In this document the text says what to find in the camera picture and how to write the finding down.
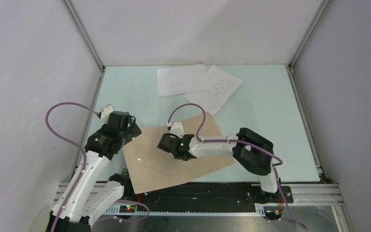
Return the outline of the brown cardboard folder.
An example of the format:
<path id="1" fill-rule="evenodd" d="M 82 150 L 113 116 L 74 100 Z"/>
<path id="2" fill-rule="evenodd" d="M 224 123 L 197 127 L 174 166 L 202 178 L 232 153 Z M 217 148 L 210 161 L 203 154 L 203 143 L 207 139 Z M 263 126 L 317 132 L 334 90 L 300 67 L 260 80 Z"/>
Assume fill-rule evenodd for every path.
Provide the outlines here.
<path id="1" fill-rule="evenodd" d="M 233 157 L 208 156 L 183 161 L 157 148 L 169 114 L 146 114 L 140 119 L 141 135 L 122 149 L 134 192 L 137 194 L 191 182 L 235 163 Z"/>

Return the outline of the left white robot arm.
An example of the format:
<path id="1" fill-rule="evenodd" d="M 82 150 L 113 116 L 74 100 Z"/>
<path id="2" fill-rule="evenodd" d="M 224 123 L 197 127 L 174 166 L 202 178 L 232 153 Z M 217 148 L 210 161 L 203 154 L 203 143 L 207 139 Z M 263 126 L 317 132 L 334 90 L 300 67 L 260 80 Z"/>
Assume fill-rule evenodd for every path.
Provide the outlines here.
<path id="1" fill-rule="evenodd" d="M 128 201 L 133 187 L 115 174 L 92 199 L 89 195 L 100 174 L 120 149 L 142 131 L 128 112 L 103 110 L 104 124 L 88 137 L 72 182 L 51 210 L 49 232 L 89 232 L 99 217 L 117 200 Z"/>

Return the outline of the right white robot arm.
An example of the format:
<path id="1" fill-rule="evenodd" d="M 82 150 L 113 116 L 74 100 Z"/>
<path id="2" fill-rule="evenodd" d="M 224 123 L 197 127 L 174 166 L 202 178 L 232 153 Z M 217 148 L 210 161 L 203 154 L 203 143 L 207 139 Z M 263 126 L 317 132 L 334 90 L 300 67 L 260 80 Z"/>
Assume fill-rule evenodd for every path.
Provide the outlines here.
<path id="1" fill-rule="evenodd" d="M 234 158 L 248 172 L 255 174 L 264 200 L 274 202 L 281 196 L 276 167 L 283 161 L 274 154 L 273 143 L 248 128 L 225 137 L 198 137 L 196 134 L 165 133 L 157 148 L 176 160 L 204 157 Z"/>

